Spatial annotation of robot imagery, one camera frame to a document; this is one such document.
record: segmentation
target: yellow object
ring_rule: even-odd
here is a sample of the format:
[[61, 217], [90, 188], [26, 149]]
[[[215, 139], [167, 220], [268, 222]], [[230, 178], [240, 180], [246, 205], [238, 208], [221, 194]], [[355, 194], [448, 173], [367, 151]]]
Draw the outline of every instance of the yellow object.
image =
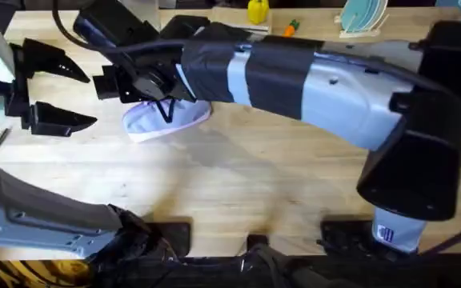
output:
[[270, 4], [268, 0], [250, 0], [248, 2], [248, 19], [255, 25], [266, 20]]
[[0, 261], [0, 278], [9, 288], [84, 288], [90, 267], [80, 260]]

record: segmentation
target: black mount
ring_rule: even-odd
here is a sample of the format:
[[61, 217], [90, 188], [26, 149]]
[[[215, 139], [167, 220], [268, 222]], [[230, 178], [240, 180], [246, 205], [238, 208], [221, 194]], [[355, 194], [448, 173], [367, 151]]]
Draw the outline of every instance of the black mount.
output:
[[[185, 39], [209, 25], [209, 20], [195, 16], [176, 16], [161, 32], [149, 22], [140, 22], [124, 5], [115, 0], [92, 2], [79, 11], [74, 32], [92, 45], [127, 46], [159, 39]], [[180, 81], [176, 64], [181, 62], [181, 48], [155, 51], [103, 54], [112, 62], [94, 76], [100, 100], [119, 98], [122, 103], [154, 102], [165, 122], [172, 122], [174, 99], [193, 102], [194, 96]], [[170, 99], [167, 113], [160, 101]]]
[[90, 79], [81, 68], [65, 55], [65, 51], [26, 38], [22, 46], [10, 44], [15, 64], [15, 80], [0, 82], [0, 95], [4, 97], [5, 115], [20, 117], [22, 128], [32, 134], [69, 137], [97, 121], [97, 118], [63, 110], [45, 102], [30, 104], [27, 79], [43, 71], [80, 82]]
[[321, 222], [321, 236], [317, 243], [331, 257], [397, 262], [412, 255], [394, 250], [377, 242], [371, 233], [372, 221], [351, 220]]
[[113, 270], [123, 262], [139, 258], [161, 261], [190, 253], [190, 223], [146, 223], [128, 210], [110, 207], [118, 214], [122, 229], [112, 242], [86, 259], [96, 271]]

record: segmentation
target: green object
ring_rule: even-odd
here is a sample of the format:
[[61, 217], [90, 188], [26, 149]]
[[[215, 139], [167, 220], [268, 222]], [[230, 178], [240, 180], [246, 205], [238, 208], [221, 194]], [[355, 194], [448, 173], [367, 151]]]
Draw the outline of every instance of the green object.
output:
[[300, 22], [296, 21], [296, 19], [293, 19], [291, 20], [291, 23], [289, 23], [289, 25], [293, 26], [295, 30], [297, 30], [298, 27], [300, 27]]

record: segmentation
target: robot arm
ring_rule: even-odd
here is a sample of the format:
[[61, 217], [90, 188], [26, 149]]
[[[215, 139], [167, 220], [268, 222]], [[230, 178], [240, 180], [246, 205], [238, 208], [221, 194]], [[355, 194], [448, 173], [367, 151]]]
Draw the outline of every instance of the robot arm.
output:
[[[461, 35], [461, 23], [436, 24], [420, 44], [351, 46], [251, 40], [212, 23], [184, 46], [178, 72], [197, 99], [270, 111], [370, 150], [358, 192], [376, 206], [371, 233], [411, 254], [426, 221], [455, 214], [461, 77], [452, 85], [443, 80], [461, 70], [461, 37], [450, 41], [450, 34]], [[436, 57], [454, 60], [437, 70]]]
[[[415, 252], [426, 221], [454, 216], [461, 170], [461, 23], [440, 22], [419, 43], [348, 46], [260, 38], [189, 16], [173, 18], [159, 33], [107, 0], [81, 10], [74, 31], [91, 45], [104, 43], [102, 53], [114, 64], [94, 76], [101, 99], [236, 102], [322, 127], [368, 149], [358, 192], [376, 206], [370, 235], [393, 250]], [[147, 51], [107, 48], [164, 39], [186, 41], [184, 47]], [[129, 212], [38, 192], [0, 171], [0, 232], [7, 226], [0, 245], [75, 249], [96, 258], [109, 247], [143, 243], [150, 234]], [[27, 233], [16, 236], [21, 229]], [[119, 257], [144, 250], [138, 245]]]

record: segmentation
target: gray metal arm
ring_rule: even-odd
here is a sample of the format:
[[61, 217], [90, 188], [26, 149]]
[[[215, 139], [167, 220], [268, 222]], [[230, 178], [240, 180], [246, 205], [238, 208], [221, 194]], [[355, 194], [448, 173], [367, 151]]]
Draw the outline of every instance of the gray metal arm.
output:
[[37, 188], [0, 170], [0, 246], [99, 252], [122, 227], [106, 205], [93, 205]]

